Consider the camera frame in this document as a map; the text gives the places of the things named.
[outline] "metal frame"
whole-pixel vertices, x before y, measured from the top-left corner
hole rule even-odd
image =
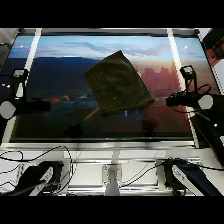
[[[173,29],[173,34],[174,35],[186,35],[186,36],[193,36],[194,35],[194,29],[193,28],[180,28],[180,29]],[[33,28],[25,28],[23,34],[34,34],[36,32],[36,29]],[[167,28],[42,28],[41,30],[41,35],[65,35],[65,34],[73,34],[74,33],[124,33],[124,34],[154,34],[154,35],[165,35],[168,36],[167,34]],[[39,150],[47,150],[48,148],[53,148],[60,145],[65,145],[70,150],[108,150],[108,149],[113,149],[117,150],[118,148],[121,150],[130,150],[131,148],[134,150],[138,149],[175,149],[175,148],[185,148],[185,149],[192,149],[194,147],[194,142],[189,140],[189,141],[160,141],[160,142],[121,142],[120,146],[115,147],[116,141],[114,139],[114,142],[105,142],[105,143],[2,143],[0,146],[0,150],[5,150],[6,148],[9,148],[10,150],[18,150],[18,149],[23,149],[23,150],[34,150],[34,151],[39,151]],[[129,138],[126,139],[127,141],[136,141],[136,138]]]

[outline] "metal bracket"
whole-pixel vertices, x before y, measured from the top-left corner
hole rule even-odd
[[[116,174],[117,174],[117,183],[118,186],[121,186],[121,182],[122,182],[122,169],[121,169],[121,164],[117,164],[117,165],[107,165],[104,164],[102,167],[102,185],[104,187],[107,186],[108,183],[108,177],[109,177],[109,169],[113,168],[117,170]]]

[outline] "large display screen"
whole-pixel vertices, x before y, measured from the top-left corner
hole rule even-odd
[[[17,67],[27,58],[29,36],[19,36],[7,59]],[[200,84],[219,93],[197,38],[175,38],[183,64],[193,65]],[[102,115],[84,73],[103,58],[121,50],[155,98],[141,110]],[[66,139],[192,138],[186,114],[166,106],[165,99],[180,91],[168,37],[41,36],[27,82],[29,98],[48,99],[47,113],[20,115],[11,141]]]

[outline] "folded cloth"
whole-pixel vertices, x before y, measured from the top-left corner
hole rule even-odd
[[[155,102],[122,51],[104,58],[85,74],[102,114],[140,109]]]

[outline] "blue sky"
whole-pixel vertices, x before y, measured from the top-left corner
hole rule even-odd
[[[31,36],[17,37],[9,57],[27,58],[32,40]],[[197,39],[175,40],[181,60],[205,59]],[[150,36],[42,36],[35,57],[103,59],[118,50],[130,60],[172,60],[168,38]]]

